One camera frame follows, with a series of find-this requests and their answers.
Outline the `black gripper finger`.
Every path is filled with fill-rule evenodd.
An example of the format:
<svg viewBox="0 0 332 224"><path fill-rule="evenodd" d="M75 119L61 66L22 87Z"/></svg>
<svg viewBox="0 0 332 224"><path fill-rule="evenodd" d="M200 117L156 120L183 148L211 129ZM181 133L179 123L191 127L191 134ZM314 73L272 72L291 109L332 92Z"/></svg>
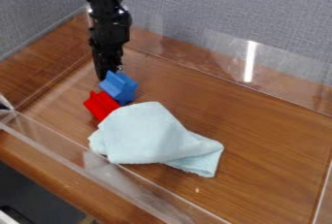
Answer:
<svg viewBox="0 0 332 224"><path fill-rule="evenodd" d="M104 68L108 71L117 73L118 71L124 70L122 56L124 56L122 48L113 49L106 53Z"/></svg>
<svg viewBox="0 0 332 224"><path fill-rule="evenodd" d="M94 64L96 64L96 71L100 80L105 80L105 62L104 62L104 55L101 54L98 50L98 46L96 44L94 39L90 39L90 45L93 49L93 56L94 56Z"/></svg>

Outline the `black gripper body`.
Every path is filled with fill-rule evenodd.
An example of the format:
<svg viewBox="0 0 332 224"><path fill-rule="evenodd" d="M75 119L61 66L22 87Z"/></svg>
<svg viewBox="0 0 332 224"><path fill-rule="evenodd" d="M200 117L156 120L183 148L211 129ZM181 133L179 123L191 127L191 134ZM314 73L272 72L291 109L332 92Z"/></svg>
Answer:
<svg viewBox="0 0 332 224"><path fill-rule="evenodd" d="M124 5L114 8L89 6L90 46L97 53L117 53L130 41L132 14Z"/></svg>

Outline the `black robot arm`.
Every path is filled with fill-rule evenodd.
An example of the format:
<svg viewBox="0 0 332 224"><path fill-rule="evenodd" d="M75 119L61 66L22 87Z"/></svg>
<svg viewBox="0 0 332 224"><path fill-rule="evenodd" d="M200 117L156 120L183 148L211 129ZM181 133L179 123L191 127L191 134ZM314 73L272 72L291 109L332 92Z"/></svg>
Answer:
<svg viewBox="0 0 332 224"><path fill-rule="evenodd" d="M124 0L88 0L89 16L93 22L90 46L96 71L104 80L109 71L122 69L124 46L130 41L133 17L122 5Z"/></svg>

